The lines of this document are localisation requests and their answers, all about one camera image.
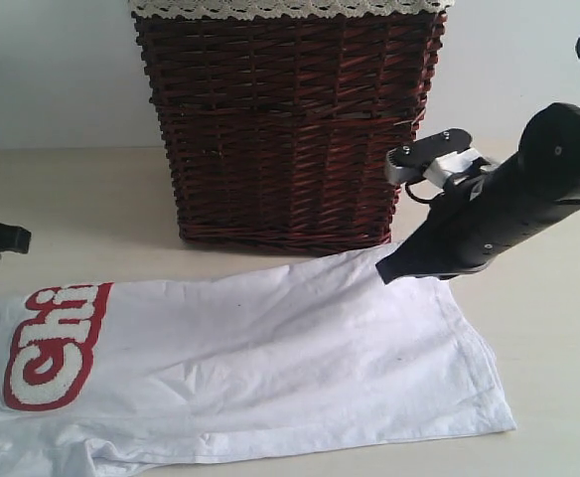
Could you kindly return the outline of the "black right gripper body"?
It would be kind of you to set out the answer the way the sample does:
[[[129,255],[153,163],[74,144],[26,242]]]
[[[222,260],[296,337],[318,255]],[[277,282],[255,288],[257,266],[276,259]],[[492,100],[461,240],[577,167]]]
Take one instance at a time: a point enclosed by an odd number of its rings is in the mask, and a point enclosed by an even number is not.
[[[425,273],[474,273],[558,222],[558,205],[517,177],[495,174],[481,194],[432,233]]]

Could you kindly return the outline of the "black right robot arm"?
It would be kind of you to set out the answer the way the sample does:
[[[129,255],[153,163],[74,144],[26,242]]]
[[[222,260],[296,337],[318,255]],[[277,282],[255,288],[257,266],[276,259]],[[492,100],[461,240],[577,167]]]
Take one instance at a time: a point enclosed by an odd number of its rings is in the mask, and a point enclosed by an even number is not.
[[[496,163],[458,128],[390,150],[385,175],[409,189],[439,188],[425,221],[376,269],[451,279],[483,270],[500,254],[580,211],[580,107],[553,103],[524,128],[517,150]]]

